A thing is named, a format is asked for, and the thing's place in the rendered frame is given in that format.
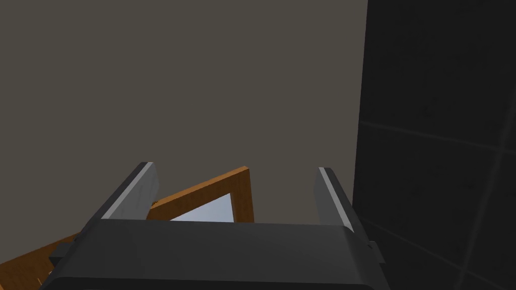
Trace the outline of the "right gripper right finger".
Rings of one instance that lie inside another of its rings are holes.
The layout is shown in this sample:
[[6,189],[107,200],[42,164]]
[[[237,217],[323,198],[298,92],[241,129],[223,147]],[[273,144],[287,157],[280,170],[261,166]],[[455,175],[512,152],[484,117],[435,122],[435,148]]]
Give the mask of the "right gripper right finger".
[[360,232],[360,220],[331,168],[317,168],[314,197],[320,224],[344,226],[354,233]]

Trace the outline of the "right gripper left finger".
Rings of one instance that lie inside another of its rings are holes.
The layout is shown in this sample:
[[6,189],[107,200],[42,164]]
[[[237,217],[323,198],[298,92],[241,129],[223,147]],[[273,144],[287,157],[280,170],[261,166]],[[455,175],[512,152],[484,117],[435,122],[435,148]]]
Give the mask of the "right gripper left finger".
[[92,221],[145,220],[158,190],[155,163],[141,162],[94,213]]

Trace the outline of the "wooden framed window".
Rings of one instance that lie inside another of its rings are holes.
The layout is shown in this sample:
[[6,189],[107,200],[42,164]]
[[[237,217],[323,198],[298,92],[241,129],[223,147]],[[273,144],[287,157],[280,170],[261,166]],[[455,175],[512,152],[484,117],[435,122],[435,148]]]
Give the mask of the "wooden framed window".
[[[250,170],[245,166],[155,201],[146,220],[169,221],[226,195],[230,196],[234,222],[253,223]],[[66,253],[68,245],[85,235],[95,222],[91,217],[77,234],[0,264],[0,290],[39,290],[55,269],[50,255]]]

